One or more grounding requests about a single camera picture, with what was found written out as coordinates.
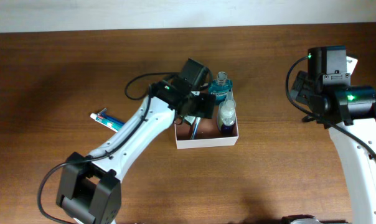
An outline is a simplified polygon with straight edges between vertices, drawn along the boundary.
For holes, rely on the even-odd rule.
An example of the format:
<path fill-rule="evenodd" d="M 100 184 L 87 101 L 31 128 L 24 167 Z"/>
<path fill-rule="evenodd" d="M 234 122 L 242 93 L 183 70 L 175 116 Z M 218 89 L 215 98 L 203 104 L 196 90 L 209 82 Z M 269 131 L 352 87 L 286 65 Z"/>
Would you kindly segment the blue mouthwash bottle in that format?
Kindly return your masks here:
<path fill-rule="evenodd" d="M 231 91 L 233 82 L 228 78 L 226 72 L 218 72 L 215 80 L 212 81 L 209 87 L 209 94 L 215 96 L 215 104 L 219 105 L 226 99 L 227 92 Z"/>

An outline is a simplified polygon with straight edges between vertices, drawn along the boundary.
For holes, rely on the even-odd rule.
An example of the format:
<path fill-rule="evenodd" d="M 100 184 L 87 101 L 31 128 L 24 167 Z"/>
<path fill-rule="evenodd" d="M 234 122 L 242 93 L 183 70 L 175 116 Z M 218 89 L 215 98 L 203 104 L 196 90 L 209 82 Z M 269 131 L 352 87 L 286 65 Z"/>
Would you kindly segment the clear spray bottle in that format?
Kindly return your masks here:
<path fill-rule="evenodd" d="M 228 91 L 225 100 L 219 104 L 217 127 L 221 134 L 232 135 L 236 123 L 236 102 L 233 93 Z"/>

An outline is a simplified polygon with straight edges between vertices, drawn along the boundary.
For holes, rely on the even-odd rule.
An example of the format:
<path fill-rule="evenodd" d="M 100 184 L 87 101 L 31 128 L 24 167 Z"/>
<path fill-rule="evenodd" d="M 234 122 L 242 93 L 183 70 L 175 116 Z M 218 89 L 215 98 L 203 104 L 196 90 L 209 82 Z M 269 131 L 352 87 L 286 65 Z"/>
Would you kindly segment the green white soap box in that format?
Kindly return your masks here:
<path fill-rule="evenodd" d="M 188 125 L 192 125 L 195 122 L 196 117 L 195 116 L 186 116 L 184 118 L 184 122 Z"/>

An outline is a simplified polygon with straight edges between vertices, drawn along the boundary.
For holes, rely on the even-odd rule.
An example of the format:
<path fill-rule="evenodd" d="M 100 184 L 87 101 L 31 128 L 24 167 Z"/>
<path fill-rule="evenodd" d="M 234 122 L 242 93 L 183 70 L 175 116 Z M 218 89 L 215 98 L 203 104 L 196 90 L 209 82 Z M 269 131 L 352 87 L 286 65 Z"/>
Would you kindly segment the blue disposable razor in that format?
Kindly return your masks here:
<path fill-rule="evenodd" d="M 119 119 L 117 118 L 114 118 L 110 115 L 108 115 L 106 113 L 107 109 L 104 108 L 102 109 L 98 114 L 97 114 L 97 118 L 101 120 L 101 122 L 103 124 L 108 124 L 108 123 L 111 123 L 111 124 L 117 124 L 119 126 L 123 126 L 125 123 L 120 121 Z"/>

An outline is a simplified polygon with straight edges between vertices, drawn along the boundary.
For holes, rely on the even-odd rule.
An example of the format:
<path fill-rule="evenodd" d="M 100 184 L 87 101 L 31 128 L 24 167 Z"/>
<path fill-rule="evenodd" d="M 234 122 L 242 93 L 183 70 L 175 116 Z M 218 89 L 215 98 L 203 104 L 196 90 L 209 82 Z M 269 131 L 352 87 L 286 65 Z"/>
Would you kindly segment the green white toothpaste tube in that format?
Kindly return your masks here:
<path fill-rule="evenodd" d="M 104 113 L 92 113 L 90 117 L 97 123 L 100 123 L 115 132 L 118 132 L 124 126 L 124 122 Z"/>

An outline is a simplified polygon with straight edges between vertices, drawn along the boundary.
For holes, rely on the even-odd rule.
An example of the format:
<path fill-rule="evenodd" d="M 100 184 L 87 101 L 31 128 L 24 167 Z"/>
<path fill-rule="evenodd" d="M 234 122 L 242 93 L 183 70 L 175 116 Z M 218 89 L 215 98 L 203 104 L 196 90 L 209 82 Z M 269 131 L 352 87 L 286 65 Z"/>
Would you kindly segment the blue white toothbrush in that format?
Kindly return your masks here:
<path fill-rule="evenodd" d="M 195 118 L 194 123 L 192 125 L 192 134 L 190 136 L 190 140 L 194 140 L 195 139 L 195 136 L 197 134 L 197 130 L 198 130 L 198 127 L 199 127 L 199 124 L 200 124 L 200 120 L 201 120 L 200 117 L 196 117 Z"/>

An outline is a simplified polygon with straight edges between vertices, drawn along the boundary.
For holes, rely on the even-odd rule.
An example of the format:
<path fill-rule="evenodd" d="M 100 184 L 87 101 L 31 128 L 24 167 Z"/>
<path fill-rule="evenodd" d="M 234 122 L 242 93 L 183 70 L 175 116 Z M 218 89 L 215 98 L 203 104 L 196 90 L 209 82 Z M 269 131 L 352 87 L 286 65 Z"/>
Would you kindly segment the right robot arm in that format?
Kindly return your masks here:
<path fill-rule="evenodd" d="M 313 47 L 308 69 L 285 84 L 288 101 L 328 131 L 349 192 L 353 223 L 376 223 L 376 91 L 352 85 L 358 60 L 343 45 Z"/>

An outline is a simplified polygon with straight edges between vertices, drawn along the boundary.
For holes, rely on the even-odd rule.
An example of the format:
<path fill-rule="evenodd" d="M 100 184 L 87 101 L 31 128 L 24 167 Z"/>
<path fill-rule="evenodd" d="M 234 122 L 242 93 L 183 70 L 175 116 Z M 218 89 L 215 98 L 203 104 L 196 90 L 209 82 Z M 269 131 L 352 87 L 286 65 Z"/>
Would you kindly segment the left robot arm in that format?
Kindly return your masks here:
<path fill-rule="evenodd" d="M 114 223 L 121 183 L 139 155 L 176 118 L 210 119 L 215 97 L 205 93 L 213 75 L 188 59 L 180 72 L 164 73 L 140 96 L 141 106 L 109 140 L 87 156 L 71 154 L 62 167 L 56 204 L 77 223 Z"/>

